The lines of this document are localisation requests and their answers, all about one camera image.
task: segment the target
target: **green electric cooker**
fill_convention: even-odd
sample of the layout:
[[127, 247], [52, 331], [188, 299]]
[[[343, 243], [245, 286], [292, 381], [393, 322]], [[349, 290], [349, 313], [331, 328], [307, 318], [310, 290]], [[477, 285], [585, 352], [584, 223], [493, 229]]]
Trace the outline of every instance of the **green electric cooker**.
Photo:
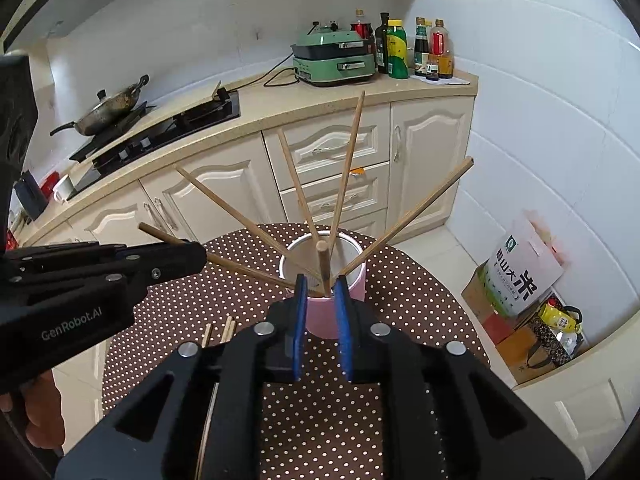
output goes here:
[[335, 86], [365, 80], [376, 71], [369, 41], [355, 30], [319, 27], [291, 45], [293, 70], [315, 86]]

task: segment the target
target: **tile floor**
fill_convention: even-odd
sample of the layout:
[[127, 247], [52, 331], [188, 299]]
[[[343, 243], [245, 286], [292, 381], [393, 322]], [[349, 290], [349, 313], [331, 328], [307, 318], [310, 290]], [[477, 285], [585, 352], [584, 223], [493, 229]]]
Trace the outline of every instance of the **tile floor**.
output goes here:
[[[460, 302], [470, 317], [484, 346], [491, 368], [510, 388], [516, 383], [489, 336], [471, 312], [461, 292], [476, 268], [471, 259], [446, 227], [428, 231], [417, 237], [394, 245], [437, 277]], [[102, 417], [100, 381], [102, 367], [96, 368], [96, 359], [104, 360], [104, 350], [96, 353], [88, 350], [54, 370], [56, 383], [62, 392], [62, 411], [65, 418], [68, 451]]]

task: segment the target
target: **silver screw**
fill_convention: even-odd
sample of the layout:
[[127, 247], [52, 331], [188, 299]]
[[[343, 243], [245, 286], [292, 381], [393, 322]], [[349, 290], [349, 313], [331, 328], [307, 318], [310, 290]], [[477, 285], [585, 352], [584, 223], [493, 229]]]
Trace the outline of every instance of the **silver screw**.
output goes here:
[[446, 348], [447, 352], [453, 355], [462, 355], [466, 352], [466, 346], [462, 341], [449, 341]]
[[254, 332], [257, 333], [257, 335], [269, 335], [273, 333], [274, 330], [276, 330], [276, 327], [268, 321], [261, 321], [254, 326]]
[[198, 353], [198, 345], [193, 341], [189, 341], [187, 343], [182, 343], [178, 347], [178, 354], [182, 357], [193, 357]]
[[385, 323], [376, 323], [371, 325], [371, 333], [380, 337], [389, 335], [391, 333], [391, 327]]

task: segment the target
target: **polka dot tablecloth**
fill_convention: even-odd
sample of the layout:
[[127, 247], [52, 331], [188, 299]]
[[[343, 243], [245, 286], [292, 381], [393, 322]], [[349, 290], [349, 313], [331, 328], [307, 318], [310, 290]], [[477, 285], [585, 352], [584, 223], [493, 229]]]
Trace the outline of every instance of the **polka dot tablecloth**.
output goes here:
[[[304, 224], [262, 226], [285, 245], [308, 232]], [[347, 232], [363, 248], [373, 238]], [[246, 230], [205, 244], [207, 250], [277, 274], [279, 254]], [[442, 346], [457, 339], [488, 364], [478, 336], [452, 294], [402, 251], [385, 246], [367, 260], [366, 301], [380, 320], [417, 342]], [[279, 286], [207, 264], [201, 274], [149, 288], [135, 308], [136, 322], [111, 342], [102, 404], [108, 412], [177, 345], [200, 341], [213, 325], [220, 340], [226, 316], [236, 332], [262, 320], [283, 299]], [[382, 406], [376, 384], [352, 385], [342, 376], [337, 343], [307, 335], [303, 379], [264, 387], [261, 478], [382, 480]], [[443, 478], [446, 471], [442, 469]]]

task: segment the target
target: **human hand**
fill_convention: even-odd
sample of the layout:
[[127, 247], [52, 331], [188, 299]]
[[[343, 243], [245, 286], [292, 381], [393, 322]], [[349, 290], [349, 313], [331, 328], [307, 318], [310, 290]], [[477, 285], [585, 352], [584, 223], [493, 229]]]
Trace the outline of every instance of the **human hand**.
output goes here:
[[[34, 447], [53, 449], [65, 441], [65, 421], [62, 418], [60, 392], [56, 388], [51, 370], [23, 388], [24, 407], [29, 423], [25, 430], [28, 441]], [[10, 412], [11, 395], [0, 396], [0, 410]]]

